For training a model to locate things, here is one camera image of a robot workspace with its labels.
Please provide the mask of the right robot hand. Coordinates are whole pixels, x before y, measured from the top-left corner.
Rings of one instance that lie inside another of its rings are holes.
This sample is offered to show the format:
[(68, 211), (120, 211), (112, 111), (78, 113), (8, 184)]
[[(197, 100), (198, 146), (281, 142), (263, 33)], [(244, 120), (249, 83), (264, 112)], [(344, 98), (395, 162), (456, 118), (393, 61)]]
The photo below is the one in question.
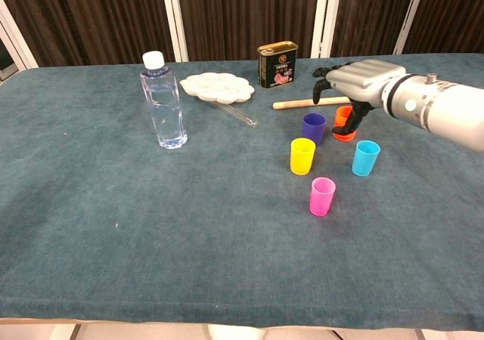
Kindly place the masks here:
[(313, 88), (312, 100), (317, 104), (325, 90), (333, 89), (348, 97), (352, 110), (342, 126), (332, 129), (334, 134), (347, 136), (357, 130), (366, 115), (383, 106), (382, 92), (394, 78), (406, 75), (403, 66), (382, 60), (366, 59), (317, 70), (321, 79)]

